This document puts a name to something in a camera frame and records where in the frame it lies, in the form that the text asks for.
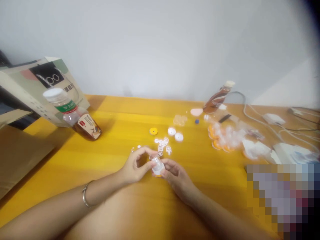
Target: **silver bracelet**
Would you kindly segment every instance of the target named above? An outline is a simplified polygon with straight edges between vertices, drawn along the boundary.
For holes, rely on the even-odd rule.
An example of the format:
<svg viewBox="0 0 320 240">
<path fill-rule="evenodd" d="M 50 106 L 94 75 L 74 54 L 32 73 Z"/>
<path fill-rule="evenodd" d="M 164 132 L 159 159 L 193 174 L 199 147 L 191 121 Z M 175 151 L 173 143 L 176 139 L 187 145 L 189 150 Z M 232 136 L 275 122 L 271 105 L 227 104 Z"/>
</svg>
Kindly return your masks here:
<svg viewBox="0 0 320 240">
<path fill-rule="evenodd" d="M 87 203 L 87 201 L 86 201 L 86 190 L 87 190 L 87 187 L 88 187 L 89 183 L 91 183 L 91 182 L 93 182 L 93 181 L 94 181 L 94 180 L 88 182 L 88 183 L 86 184 L 86 186 L 84 187 L 84 189 L 82 190 L 82 192 L 83 192 L 83 197 L 82 197 L 82 199 L 83 199 L 84 204 L 87 206 L 87 208 L 92 208 L 92 207 L 95 206 L 95 205 L 89 205 L 89 204 Z"/>
</svg>

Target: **power adapter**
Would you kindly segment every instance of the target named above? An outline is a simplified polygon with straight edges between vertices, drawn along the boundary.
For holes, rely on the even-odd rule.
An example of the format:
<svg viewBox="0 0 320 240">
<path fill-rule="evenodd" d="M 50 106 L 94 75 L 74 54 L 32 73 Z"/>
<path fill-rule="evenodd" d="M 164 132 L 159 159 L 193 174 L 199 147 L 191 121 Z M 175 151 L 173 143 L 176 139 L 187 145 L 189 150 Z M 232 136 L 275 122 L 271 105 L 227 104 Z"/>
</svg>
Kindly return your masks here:
<svg viewBox="0 0 320 240">
<path fill-rule="evenodd" d="M 286 122 L 278 115 L 271 114 L 271 113 L 267 113 L 267 114 L 263 115 L 263 119 L 266 120 L 267 123 L 274 124 L 274 125 L 278 125 L 278 124 L 282 125 Z"/>
</svg>

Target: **yellow plastic ring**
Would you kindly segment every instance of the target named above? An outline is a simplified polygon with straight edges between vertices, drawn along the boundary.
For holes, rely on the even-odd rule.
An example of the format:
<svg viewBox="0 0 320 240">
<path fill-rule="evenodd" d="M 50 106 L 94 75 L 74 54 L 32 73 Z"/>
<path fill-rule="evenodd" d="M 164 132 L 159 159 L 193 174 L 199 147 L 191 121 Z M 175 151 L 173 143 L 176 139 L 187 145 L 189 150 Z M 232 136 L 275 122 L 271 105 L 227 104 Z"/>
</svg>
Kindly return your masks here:
<svg viewBox="0 0 320 240">
<path fill-rule="evenodd" d="M 158 129 L 156 129 L 156 128 L 150 128 L 149 131 L 150 131 L 151 135 L 156 135 L 158 133 Z"/>
</svg>

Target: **cardboard box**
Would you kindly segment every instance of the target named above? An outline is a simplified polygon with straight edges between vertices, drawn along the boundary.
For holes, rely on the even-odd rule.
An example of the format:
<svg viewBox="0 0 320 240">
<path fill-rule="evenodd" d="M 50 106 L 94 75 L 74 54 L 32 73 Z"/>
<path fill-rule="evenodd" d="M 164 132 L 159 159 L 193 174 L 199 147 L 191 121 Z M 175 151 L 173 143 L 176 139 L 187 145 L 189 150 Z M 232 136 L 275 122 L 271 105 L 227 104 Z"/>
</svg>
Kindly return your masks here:
<svg viewBox="0 0 320 240">
<path fill-rule="evenodd" d="M 0 199 L 54 148 L 7 125 L 30 113 L 17 109 L 0 115 Z"/>
<path fill-rule="evenodd" d="M 51 87 L 62 88 L 80 107 L 90 104 L 61 58 L 45 57 L 26 65 L 0 70 L 0 85 L 36 113 L 58 127 L 70 127 L 42 94 Z"/>
</svg>

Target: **clear plastic bottle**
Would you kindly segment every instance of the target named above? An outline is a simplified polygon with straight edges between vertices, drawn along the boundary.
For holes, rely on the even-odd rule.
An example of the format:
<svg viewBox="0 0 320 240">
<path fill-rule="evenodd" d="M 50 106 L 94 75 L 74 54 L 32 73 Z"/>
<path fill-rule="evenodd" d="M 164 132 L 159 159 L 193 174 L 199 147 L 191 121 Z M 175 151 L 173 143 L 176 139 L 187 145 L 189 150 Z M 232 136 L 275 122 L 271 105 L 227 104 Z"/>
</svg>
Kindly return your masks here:
<svg viewBox="0 0 320 240">
<path fill-rule="evenodd" d="M 161 177 L 161 170 L 164 168 L 163 162 L 161 162 L 158 157 L 154 157 L 154 158 L 152 159 L 152 161 L 155 161 L 156 164 L 157 164 L 157 165 L 152 169 L 154 175 L 156 175 L 156 177 Z"/>
<path fill-rule="evenodd" d="M 220 91 L 213 95 L 204 105 L 203 111 L 208 114 L 214 113 L 224 102 L 226 95 L 230 92 L 234 84 L 232 81 L 227 81 L 224 86 L 220 88 Z"/>
<path fill-rule="evenodd" d="M 95 141 L 101 135 L 100 127 L 92 119 L 88 111 L 77 106 L 61 88 L 49 89 L 43 93 L 43 96 L 63 114 L 63 120 L 81 136 Z"/>
</svg>

